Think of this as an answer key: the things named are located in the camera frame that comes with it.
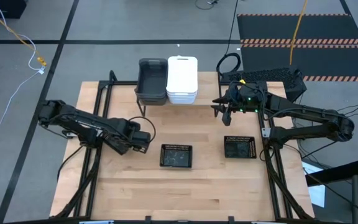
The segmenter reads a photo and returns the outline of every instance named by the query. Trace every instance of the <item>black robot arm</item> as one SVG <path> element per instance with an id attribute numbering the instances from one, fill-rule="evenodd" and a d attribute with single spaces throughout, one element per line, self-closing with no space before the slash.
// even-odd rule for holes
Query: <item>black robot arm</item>
<path id="1" fill-rule="evenodd" d="M 39 124 L 48 127 L 59 125 L 78 136 L 80 144 L 97 147 L 102 142 L 120 155 L 130 148 L 146 153 L 150 143 L 150 133 L 140 131 L 140 124 L 124 118 L 102 118 L 77 110 L 62 100 L 48 100 L 38 117 Z"/>
<path id="2" fill-rule="evenodd" d="M 304 128 L 264 128 L 262 130 L 264 138 L 268 138 L 269 144 L 279 149 L 291 139 L 328 138 L 333 141 L 348 141 L 352 138 L 354 130 L 354 123 L 345 115 L 335 110 L 294 104 L 285 98 L 268 93 L 263 83 L 233 82 L 225 95 L 213 100 L 213 103 L 220 104 L 212 107 L 223 113 L 222 121 L 226 126 L 230 125 L 231 113 L 238 111 L 243 113 L 261 111 L 268 116 L 266 120 L 290 116 L 321 123 L 318 126 Z"/>

